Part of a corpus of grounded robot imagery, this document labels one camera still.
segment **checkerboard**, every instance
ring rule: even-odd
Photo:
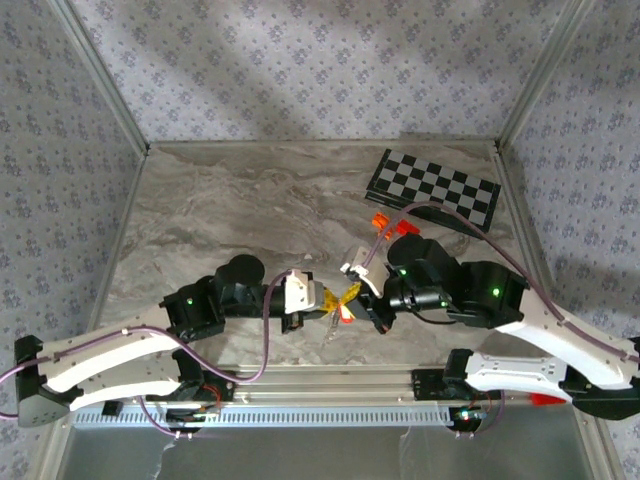
[[[483,232],[488,232],[500,194],[500,185],[450,167],[387,150],[367,190],[366,198],[397,209],[423,200],[443,203]],[[461,222],[442,211],[421,207],[411,213],[473,234]]]

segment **white bracket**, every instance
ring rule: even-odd
[[[153,357],[118,365],[78,384],[84,395],[76,398],[73,412],[93,403],[138,395],[169,395],[180,386],[180,367],[170,356]]]
[[[474,353],[467,361],[465,381],[476,390],[515,390],[542,393],[571,402],[558,383],[567,364],[558,358],[492,357]]]
[[[384,294],[384,284],[389,278],[389,271],[385,267],[382,259],[374,255],[367,267],[363,267],[362,263],[369,255],[369,249],[366,247],[352,247],[344,257],[340,271],[344,274],[354,271],[367,285],[371,288],[373,294],[382,298]]]
[[[56,342],[43,344],[38,358],[54,357],[74,345],[95,340],[107,333],[126,331],[134,326],[153,326],[163,330],[171,326],[166,310],[153,307],[135,318],[125,320],[115,325],[109,325],[99,330]],[[99,345],[87,348],[73,355],[60,358],[57,361],[43,363],[38,366],[41,375],[46,375],[46,386],[55,392],[66,392],[74,385],[98,373],[129,362],[138,357],[156,352],[174,350],[178,347],[172,339],[164,335],[153,333],[131,333],[108,340]]]
[[[637,355],[629,340],[616,338],[588,325],[575,315],[558,307],[567,321],[583,332],[627,355]],[[508,323],[496,330],[532,343],[558,357],[582,373],[597,387],[605,390],[630,388],[630,381],[638,370],[638,364],[624,361],[620,355],[607,352],[576,335],[548,311],[540,297],[532,290],[525,290],[520,302],[524,318]]]
[[[310,280],[308,274],[292,269],[284,282],[284,313],[314,309],[318,301],[324,303],[324,298],[316,298],[316,286],[317,282]]]

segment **small component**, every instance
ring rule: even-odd
[[[369,249],[366,247],[350,248],[344,257],[340,271],[354,282],[362,280],[371,288],[376,297],[382,298],[384,284],[389,278],[389,271],[378,256],[374,256],[366,268],[363,267],[362,263],[368,254]]]
[[[282,334],[293,332],[304,326],[304,319],[299,312],[288,313],[282,316]]]
[[[384,213],[376,213],[371,220],[371,223],[374,227],[378,229],[378,232],[382,232],[387,225],[389,225],[389,217],[387,217]],[[391,236],[393,235],[393,229],[389,230],[387,234],[384,236],[387,240],[391,240]]]
[[[225,320],[218,298],[212,276],[164,297],[160,307],[167,309],[171,321],[168,332],[187,343],[222,333]]]
[[[376,297],[368,284],[362,284],[356,297],[344,306],[355,318],[373,322],[376,330],[383,335],[391,329],[396,318],[389,302]]]
[[[531,405],[534,407],[567,403],[567,401],[562,398],[552,397],[551,395],[545,395],[543,393],[530,393],[529,398],[531,399]]]
[[[384,213],[378,212],[373,217],[373,220],[371,220],[371,223],[378,229],[379,232],[382,232],[382,230],[384,230],[386,226],[389,225],[389,217],[387,217]],[[420,234],[420,229],[418,227],[406,220],[400,220],[395,229],[390,229],[386,233],[384,238],[386,238],[387,240],[391,240],[391,236],[393,235],[394,230],[395,233],[398,233],[402,236],[406,235],[407,233],[415,233],[416,235]]]
[[[342,320],[342,323],[353,323],[353,321],[356,318],[353,315],[353,313],[351,313],[349,309],[344,305],[340,305],[339,308],[340,308],[340,320]]]
[[[108,400],[104,402],[104,407],[102,407],[102,415],[105,417],[117,417],[122,412],[122,408],[124,404],[122,402],[118,402],[116,400]]]
[[[416,235],[420,235],[420,229],[415,225],[407,222],[406,220],[400,220],[398,225],[396,226],[396,232],[400,235],[405,236],[407,233],[415,233]]]
[[[284,281],[284,313],[311,311],[322,307],[325,302],[322,283],[312,280],[311,274],[291,270]]]
[[[461,408],[456,413],[456,418],[460,420],[469,421],[469,420],[482,420],[487,417],[487,414],[483,412],[480,407],[472,407],[472,408]]]

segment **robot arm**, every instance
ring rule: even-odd
[[[442,375],[448,387],[457,385],[458,392],[471,387],[543,393],[608,419],[640,412],[638,339],[607,335],[556,306],[563,316],[559,320],[511,270],[493,262],[458,264],[434,240],[418,235],[397,240],[389,249],[388,273],[382,280],[375,273],[379,259],[367,268],[360,263],[367,253],[350,252],[344,269],[365,285],[373,279],[379,283],[365,288],[348,307],[356,316],[367,315],[380,333],[391,328],[395,312],[441,308],[467,326],[516,336],[552,355],[501,358],[454,350]],[[446,390],[442,382],[423,382],[421,388],[431,388],[436,397]]]
[[[263,276],[264,266],[257,258],[240,255],[214,276],[182,287],[165,297],[160,308],[134,318],[66,340],[43,343],[34,336],[17,340],[16,364],[42,362],[16,375],[19,425],[49,423],[69,411],[111,399],[138,395],[192,399],[211,381],[226,385],[176,350],[180,345],[175,338],[190,343],[222,333],[227,317],[261,317],[267,290],[261,284]],[[287,333],[300,328],[304,318],[323,316],[328,309],[324,302],[322,283],[309,272],[293,269],[273,291],[270,316],[280,317],[282,332]],[[153,331],[141,331],[144,328]],[[159,356],[162,352],[174,353]]]
[[[344,307],[380,333],[392,328],[397,312],[446,309],[452,320],[519,337],[552,355],[508,358],[454,350],[444,369],[413,372],[416,400],[468,399],[478,391],[506,389],[570,400],[608,419],[640,412],[637,340],[606,335],[564,310],[560,321],[508,268],[493,262],[459,264],[434,240],[402,237],[389,249],[388,264],[373,257],[363,266],[368,253],[353,249],[343,262],[343,273],[361,282],[357,296]],[[138,395],[211,401],[204,390],[216,383],[222,396],[230,395],[233,385],[228,388],[224,379],[203,371],[177,350],[174,338],[189,343],[222,333],[227,317],[261,317],[267,290],[263,277],[257,258],[240,255],[214,276],[165,297],[161,308],[120,324],[58,342],[19,339],[17,364],[53,359],[16,375],[19,424],[41,425],[95,402]],[[287,333],[335,308],[326,304],[330,298],[311,273],[292,270],[274,289],[269,313],[281,318]],[[106,334],[114,338],[99,341]],[[75,349],[72,354],[60,355],[69,348]],[[157,356],[169,351],[171,357]]]

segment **orange part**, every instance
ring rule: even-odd
[[[371,223],[373,223],[373,225],[379,230],[382,230],[384,227],[389,225],[389,217],[387,217],[384,213],[378,212],[374,215]]]
[[[378,229],[378,232],[381,232],[387,225],[389,225],[389,217],[387,217],[384,213],[378,212],[374,215],[371,223]],[[386,238],[387,240],[391,240],[391,235],[393,235],[393,231],[389,230],[384,238]]]
[[[407,222],[406,220],[400,220],[400,222],[398,222],[398,226],[396,227],[396,232],[398,232],[400,235],[406,235],[407,233],[420,234],[420,229],[415,225]]]
[[[541,407],[543,405],[557,405],[560,403],[567,403],[562,398],[552,397],[550,395],[543,395],[542,393],[531,393],[530,398],[531,398],[531,403],[536,407]]]
[[[340,305],[340,319],[342,323],[353,323],[353,317],[349,313],[346,307],[343,309],[343,305]]]

